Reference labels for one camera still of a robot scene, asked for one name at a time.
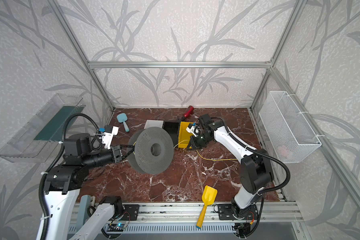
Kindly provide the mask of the grey cable spool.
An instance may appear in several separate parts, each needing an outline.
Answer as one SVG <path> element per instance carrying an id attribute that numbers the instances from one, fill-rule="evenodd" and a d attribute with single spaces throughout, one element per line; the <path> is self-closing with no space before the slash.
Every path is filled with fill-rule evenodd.
<path id="1" fill-rule="evenodd" d="M 150 127 L 136 132 L 128 144 L 134 147 L 127 157 L 130 166 L 141 174 L 158 175 L 174 158 L 171 136 L 162 128 Z"/>

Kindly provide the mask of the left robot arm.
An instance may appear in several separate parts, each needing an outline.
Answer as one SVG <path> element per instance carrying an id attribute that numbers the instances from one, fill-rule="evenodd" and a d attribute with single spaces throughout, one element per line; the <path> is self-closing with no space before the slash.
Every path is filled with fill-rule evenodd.
<path id="1" fill-rule="evenodd" d="M 95 134 L 79 133 L 66 137 L 72 120 L 83 117 L 95 127 Z M 123 145 L 111 146 L 117 127 L 106 125 L 99 128 L 88 115 L 78 113 L 69 116 L 62 127 L 61 148 L 50 166 L 42 172 L 39 184 L 39 203 L 43 216 L 37 235 L 38 240 L 65 240 L 71 214 L 80 189 L 94 168 L 117 164 L 132 152 L 122 155 Z"/>

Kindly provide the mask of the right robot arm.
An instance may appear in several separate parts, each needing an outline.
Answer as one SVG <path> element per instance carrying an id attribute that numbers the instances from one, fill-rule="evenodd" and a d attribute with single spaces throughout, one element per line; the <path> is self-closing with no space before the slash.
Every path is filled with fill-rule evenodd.
<path id="1" fill-rule="evenodd" d="M 197 123 L 188 124 L 186 130 L 192 134 L 188 149 L 199 150 L 211 141 L 216 141 L 239 161 L 242 186 L 231 203 L 231 215 L 235 219 L 243 219 L 265 193 L 282 189 L 291 179 L 291 172 L 286 164 L 269 156 L 266 150 L 258 150 L 241 140 L 221 117 L 202 115 Z M 284 169 L 286 177 L 281 184 L 267 189 L 266 186 L 274 180 L 272 162 Z"/>

